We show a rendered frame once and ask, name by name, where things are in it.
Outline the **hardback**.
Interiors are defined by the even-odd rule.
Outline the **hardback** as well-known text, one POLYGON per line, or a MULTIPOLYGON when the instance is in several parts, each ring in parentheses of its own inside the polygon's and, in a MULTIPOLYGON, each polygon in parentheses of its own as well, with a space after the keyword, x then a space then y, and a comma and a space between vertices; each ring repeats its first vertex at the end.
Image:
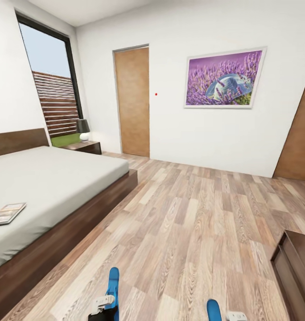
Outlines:
POLYGON ((0 225, 10 223, 25 207, 27 203, 5 205, 0 210, 0 225))

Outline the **sandal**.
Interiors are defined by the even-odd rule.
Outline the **sandal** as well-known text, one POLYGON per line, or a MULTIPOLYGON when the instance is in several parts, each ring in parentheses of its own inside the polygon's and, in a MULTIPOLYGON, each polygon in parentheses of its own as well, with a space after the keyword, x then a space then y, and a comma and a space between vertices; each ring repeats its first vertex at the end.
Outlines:
POLYGON ((219 304, 214 299, 209 299, 206 304, 209 321, 222 321, 219 304))
MULTIPOLYGON (((108 281, 108 290, 106 295, 113 295, 115 297, 115 301, 112 304, 104 306, 104 309, 114 308, 115 306, 119 307, 118 301, 118 286, 119 286, 119 276, 120 272, 117 267, 113 267, 109 273, 109 281, 108 281)), ((114 315, 114 321, 119 321, 119 308, 114 315)))

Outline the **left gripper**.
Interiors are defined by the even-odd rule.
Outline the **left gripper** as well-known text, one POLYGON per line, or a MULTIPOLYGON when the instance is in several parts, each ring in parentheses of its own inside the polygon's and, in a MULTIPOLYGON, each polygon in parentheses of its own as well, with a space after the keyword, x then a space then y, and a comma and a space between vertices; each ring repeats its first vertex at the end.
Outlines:
POLYGON ((118 308, 118 306, 115 306, 114 308, 103 309, 102 312, 92 316, 90 313, 88 316, 88 321, 114 321, 114 315, 116 314, 118 308))

